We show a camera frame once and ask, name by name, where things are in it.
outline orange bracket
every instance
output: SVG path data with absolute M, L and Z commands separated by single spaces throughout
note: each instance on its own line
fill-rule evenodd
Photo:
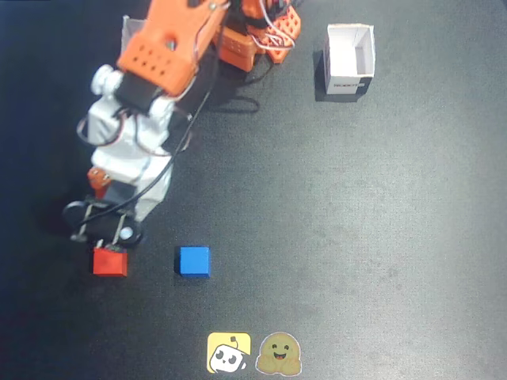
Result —
M 188 0 L 152 0 L 143 28 L 130 40 L 117 62 L 176 97 L 189 85 L 200 57 L 222 21 L 226 2 L 203 0 L 189 8 Z
M 243 12 L 254 18 L 263 17 L 262 11 L 259 6 L 258 0 L 249 0 L 243 2 Z M 282 32 L 288 34 L 293 40 L 296 40 L 301 33 L 301 19 L 292 6 L 288 8 L 287 14 L 283 17 L 276 19 L 273 24 Z M 257 38 L 262 40 L 262 43 L 267 46 L 273 46 L 265 34 L 275 32 L 272 28 L 256 29 L 251 26 L 248 27 L 248 31 L 255 35 Z M 215 32 L 213 42 L 217 44 L 219 36 L 219 30 Z M 289 46 L 290 42 L 284 38 L 284 44 Z M 223 33 L 222 47 L 220 48 L 219 56 L 223 61 L 240 68 L 243 71 L 249 72 L 254 68 L 254 59 L 256 54 L 265 54 L 271 57 L 274 63 L 282 63 L 287 57 L 289 50 L 268 50 L 260 49 L 252 40 L 250 35 L 243 35 L 240 32 L 236 32 L 231 28 L 225 28 Z
M 101 200 L 105 196 L 109 185 L 111 184 L 111 178 L 103 169 L 93 167 L 88 170 L 88 181 L 93 190 L 95 190 L 95 198 Z

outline screw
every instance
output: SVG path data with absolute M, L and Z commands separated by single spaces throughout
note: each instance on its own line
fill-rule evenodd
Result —
M 176 50 L 176 41 L 171 40 L 171 41 L 167 42 L 166 46 L 169 48 L 169 50 L 175 51 Z
M 134 234 L 134 230 L 131 227 L 122 228 L 120 231 L 121 240 L 128 240 Z

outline black cable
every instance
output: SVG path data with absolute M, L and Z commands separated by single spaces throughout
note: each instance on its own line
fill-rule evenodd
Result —
M 215 86 L 216 79 L 218 78 L 219 63 L 220 63 L 219 52 L 220 52 L 220 48 L 222 47 L 222 43 L 223 43 L 223 31 L 225 29 L 225 24 L 227 23 L 227 18 L 228 17 L 229 17 L 229 12 L 226 12 L 225 18 L 223 19 L 222 25 L 220 27 L 219 38 L 218 38 L 218 41 L 217 41 L 217 44 L 216 44 L 216 55 L 215 55 L 215 62 L 214 62 L 214 66 L 213 66 L 213 72 L 212 72 L 212 82 L 210 83 L 209 89 L 206 92 L 206 94 L 204 95 L 203 100 L 200 102 L 199 107 L 197 107 L 197 110 L 194 113 L 194 117 L 190 120 L 189 125 L 187 126 L 187 129 L 185 130 L 185 133 L 181 137 L 180 142 L 177 144 L 176 150 L 174 151 L 174 155 L 171 156 L 171 158 L 167 162 L 166 166 L 164 166 L 164 168 L 156 176 L 156 178 L 153 179 L 152 182 L 148 186 L 146 186 L 141 192 L 138 192 L 133 197 L 127 199 L 126 201 L 124 201 L 122 203 L 117 204 L 116 206 L 108 208 L 106 211 L 99 212 L 99 213 L 97 213 L 95 215 L 90 216 L 89 218 L 83 219 L 75 228 L 78 228 L 78 227 L 80 227 L 80 226 L 82 226 L 84 224 L 92 222 L 93 220 L 96 220 L 96 219 L 99 219 L 99 218 L 103 218 L 106 215 L 109 215 L 109 214 L 112 214 L 113 212 L 121 210 L 122 208 L 124 208 L 125 206 L 127 206 L 127 205 L 129 205 L 131 203 L 137 202 L 141 197 L 143 197 L 144 195 L 146 195 L 164 177 L 164 175 L 167 173 L 167 171 L 173 165 L 174 159 L 180 153 L 180 149 L 183 147 L 183 144 L 186 142 L 186 139 L 187 139 L 187 137 L 189 135 L 190 129 L 192 129 L 192 126 L 196 122 L 197 117 L 200 114 L 200 111 L 203 109 L 204 105 L 206 104 L 206 101 L 208 100 L 208 98 L 212 94 L 213 87 Z

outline yellow robot logo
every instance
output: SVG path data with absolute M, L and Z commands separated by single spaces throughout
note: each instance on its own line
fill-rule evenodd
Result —
M 245 332 L 212 332 L 208 336 L 208 372 L 234 373 L 246 368 L 252 340 Z

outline logo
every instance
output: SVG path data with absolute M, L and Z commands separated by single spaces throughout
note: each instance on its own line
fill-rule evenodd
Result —
M 234 373 L 246 368 L 252 340 L 245 332 L 212 332 L 208 336 L 208 372 Z
M 262 374 L 297 376 L 301 373 L 301 347 L 291 334 L 275 332 L 261 344 L 255 368 Z

